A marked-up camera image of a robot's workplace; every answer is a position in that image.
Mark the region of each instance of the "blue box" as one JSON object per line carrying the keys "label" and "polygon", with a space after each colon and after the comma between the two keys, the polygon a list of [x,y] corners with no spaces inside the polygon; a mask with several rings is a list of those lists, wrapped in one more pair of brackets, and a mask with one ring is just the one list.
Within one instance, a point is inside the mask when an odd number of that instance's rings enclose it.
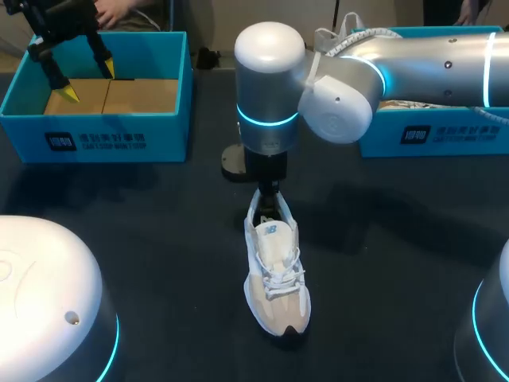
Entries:
{"label": "blue box", "polygon": [[[405,38],[501,30],[498,26],[391,29]],[[488,111],[509,118],[509,107],[493,107]],[[405,137],[423,139],[411,142]],[[379,110],[359,145],[365,158],[509,154],[509,129],[495,125],[467,108]]]}
{"label": "blue box", "polygon": [[[116,78],[178,80],[175,112],[43,115],[51,89],[40,65],[25,54],[0,107],[0,123],[21,160],[183,162],[192,104],[186,33],[109,32],[102,37],[113,54]],[[83,36],[58,45],[53,54],[69,78],[102,78]],[[120,139],[101,141],[113,136]]]}

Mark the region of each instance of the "white robotic arm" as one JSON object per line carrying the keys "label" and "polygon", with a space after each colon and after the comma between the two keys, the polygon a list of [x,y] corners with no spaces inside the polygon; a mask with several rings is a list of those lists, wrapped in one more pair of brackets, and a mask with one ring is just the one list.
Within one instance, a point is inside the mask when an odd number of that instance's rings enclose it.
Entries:
{"label": "white robotic arm", "polygon": [[263,22],[241,32],[235,58],[247,149],[261,155],[287,151],[297,114],[323,139],[350,143],[363,136],[385,99],[466,107],[509,104],[505,33],[352,40],[320,55],[307,51],[287,25]]}

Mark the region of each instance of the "dark tabletop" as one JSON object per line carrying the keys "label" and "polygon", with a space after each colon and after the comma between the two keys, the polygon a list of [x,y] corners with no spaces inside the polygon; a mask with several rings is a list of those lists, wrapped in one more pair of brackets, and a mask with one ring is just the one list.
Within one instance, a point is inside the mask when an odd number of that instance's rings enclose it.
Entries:
{"label": "dark tabletop", "polygon": [[219,70],[196,74],[185,164],[24,166],[0,133],[3,213],[55,221],[90,247],[126,381],[457,382],[455,328],[509,234],[509,158],[367,160],[301,126],[282,193],[313,311],[305,343],[281,349],[243,295],[255,185],[220,172],[235,122],[234,73]]}

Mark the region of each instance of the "shoe tongue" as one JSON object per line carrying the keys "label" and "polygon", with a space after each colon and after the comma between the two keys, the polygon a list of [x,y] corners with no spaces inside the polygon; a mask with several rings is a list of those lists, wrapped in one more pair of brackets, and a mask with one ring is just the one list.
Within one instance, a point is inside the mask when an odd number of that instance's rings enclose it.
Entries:
{"label": "shoe tongue", "polygon": [[282,273],[293,260],[293,233],[287,223],[267,221],[256,227],[258,248],[263,264],[276,273]]}

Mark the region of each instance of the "sneaker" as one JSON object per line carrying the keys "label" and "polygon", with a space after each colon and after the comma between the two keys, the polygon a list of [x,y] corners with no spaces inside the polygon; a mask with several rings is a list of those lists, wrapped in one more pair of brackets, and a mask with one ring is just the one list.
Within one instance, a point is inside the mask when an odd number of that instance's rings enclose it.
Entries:
{"label": "sneaker", "polygon": [[281,193],[271,216],[259,213],[261,194],[254,193],[244,221],[249,275],[244,294],[256,321],[268,333],[303,333],[309,324],[311,299],[300,261],[297,222]]}

